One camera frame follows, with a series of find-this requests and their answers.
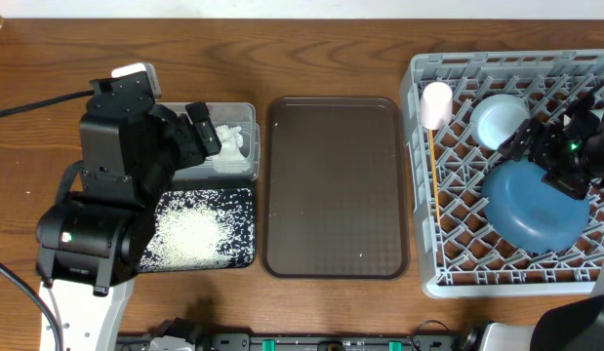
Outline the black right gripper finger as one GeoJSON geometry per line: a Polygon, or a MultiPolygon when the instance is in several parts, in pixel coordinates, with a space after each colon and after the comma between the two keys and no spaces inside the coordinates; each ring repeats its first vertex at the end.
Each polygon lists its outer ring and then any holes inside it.
{"type": "Polygon", "coordinates": [[[529,151],[544,130],[544,124],[537,119],[524,120],[517,130],[498,148],[507,160],[519,161],[529,151]]]}
{"type": "Polygon", "coordinates": [[[565,111],[565,122],[593,122],[597,117],[591,112],[595,103],[594,94],[588,93],[573,101],[565,111]]]}

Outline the light blue bowl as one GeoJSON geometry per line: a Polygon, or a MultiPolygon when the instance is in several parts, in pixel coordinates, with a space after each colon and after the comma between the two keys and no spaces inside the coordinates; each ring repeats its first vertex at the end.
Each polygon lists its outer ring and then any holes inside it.
{"type": "Polygon", "coordinates": [[[531,118],[524,101],[511,95],[494,95],[483,99],[472,111],[472,136],[480,145],[497,150],[519,126],[531,118]]]}

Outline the white napkin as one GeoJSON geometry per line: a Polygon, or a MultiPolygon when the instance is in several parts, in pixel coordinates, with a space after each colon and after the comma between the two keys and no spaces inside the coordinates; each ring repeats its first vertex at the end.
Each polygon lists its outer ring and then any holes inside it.
{"type": "Polygon", "coordinates": [[[216,127],[216,133],[221,142],[221,151],[212,157],[214,162],[233,162],[245,159],[240,151],[243,146],[241,131],[241,127],[229,127],[228,125],[216,127]]]}

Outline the dark blue plate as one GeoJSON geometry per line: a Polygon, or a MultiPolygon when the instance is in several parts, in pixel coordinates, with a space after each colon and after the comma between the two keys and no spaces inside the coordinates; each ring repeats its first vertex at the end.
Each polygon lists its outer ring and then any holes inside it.
{"type": "Polygon", "coordinates": [[[484,178],[484,214],[512,246],[533,254],[572,247],[589,221],[589,202],[573,199],[542,181],[545,171],[523,158],[505,161],[484,178]]]}

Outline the wooden chopstick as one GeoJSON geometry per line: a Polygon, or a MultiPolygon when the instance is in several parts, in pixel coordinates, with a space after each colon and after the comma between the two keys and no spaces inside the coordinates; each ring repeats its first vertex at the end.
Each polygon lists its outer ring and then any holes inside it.
{"type": "Polygon", "coordinates": [[[436,217],[436,224],[440,225],[438,180],[437,180],[433,130],[427,130],[427,136],[428,136],[429,157],[430,157],[430,166],[431,166],[431,174],[432,174],[432,190],[433,190],[434,208],[435,208],[434,213],[435,213],[435,217],[436,217]]]}

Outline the pink cup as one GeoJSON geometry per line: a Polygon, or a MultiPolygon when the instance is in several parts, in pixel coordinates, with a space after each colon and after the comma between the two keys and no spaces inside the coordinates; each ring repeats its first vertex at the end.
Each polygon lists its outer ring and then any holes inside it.
{"type": "Polygon", "coordinates": [[[420,123],[428,130],[440,130],[452,119],[453,90],[440,81],[425,86],[421,96],[420,123]]]}

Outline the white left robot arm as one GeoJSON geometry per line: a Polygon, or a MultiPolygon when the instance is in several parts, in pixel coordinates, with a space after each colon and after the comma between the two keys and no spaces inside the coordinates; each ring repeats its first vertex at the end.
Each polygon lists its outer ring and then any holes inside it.
{"type": "Polygon", "coordinates": [[[83,159],[37,224],[36,272],[48,306],[43,350],[111,350],[154,212],[178,170],[220,152],[207,105],[157,103],[145,73],[94,80],[79,123],[83,159]]]}

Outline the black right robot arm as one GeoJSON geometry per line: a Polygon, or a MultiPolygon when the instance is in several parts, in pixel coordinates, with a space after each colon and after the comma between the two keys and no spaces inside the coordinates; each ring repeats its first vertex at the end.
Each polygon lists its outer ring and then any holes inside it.
{"type": "MultiPolygon", "coordinates": [[[[499,152],[544,170],[541,182],[574,200],[604,187],[604,109],[592,112],[604,82],[571,102],[562,122],[523,122],[499,152]]],[[[491,323],[480,350],[604,350],[604,258],[590,297],[544,313],[533,326],[491,323]]]]}

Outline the grey dishwasher rack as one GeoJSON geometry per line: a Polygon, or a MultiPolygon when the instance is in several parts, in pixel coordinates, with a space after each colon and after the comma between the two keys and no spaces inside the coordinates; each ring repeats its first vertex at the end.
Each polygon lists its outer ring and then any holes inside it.
{"type": "MultiPolygon", "coordinates": [[[[409,148],[423,291],[432,298],[588,294],[604,258],[604,188],[588,194],[590,215],[578,241],[561,252],[529,253],[502,239],[484,215],[485,175],[501,155],[477,145],[469,117],[484,98],[521,98],[545,123],[604,82],[604,49],[419,54],[400,83],[409,148]],[[426,85],[453,90],[452,119],[433,131],[440,225],[436,224],[427,129],[420,123],[426,85]]],[[[597,93],[604,102],[604,87],[597,93]]]]}

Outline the clear plastic bin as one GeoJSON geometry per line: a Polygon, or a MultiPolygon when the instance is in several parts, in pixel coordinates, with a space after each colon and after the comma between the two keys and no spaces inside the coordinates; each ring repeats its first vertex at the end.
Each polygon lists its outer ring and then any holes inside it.
{"type": "Polygon", "coordinates": [[[211,156],[201,165],[177,171],[175,180],[231,177],[257,179],[260,169],[261,138],[254,106],[248,102],[207,102],[206,104],[215,128],[221,125],[242,128],[243,146],[240,151],[245,159],[214,162],[211,156]]]}

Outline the brown serving tray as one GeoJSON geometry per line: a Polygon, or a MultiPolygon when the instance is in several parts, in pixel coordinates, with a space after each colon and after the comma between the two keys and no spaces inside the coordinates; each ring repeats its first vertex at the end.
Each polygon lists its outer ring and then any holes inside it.
{"type": "Polygon", "coordinates": [[[410,265],[399,107],[282,97],[267,110],[262,266],[279,279],[393,280],[410,265]]]}

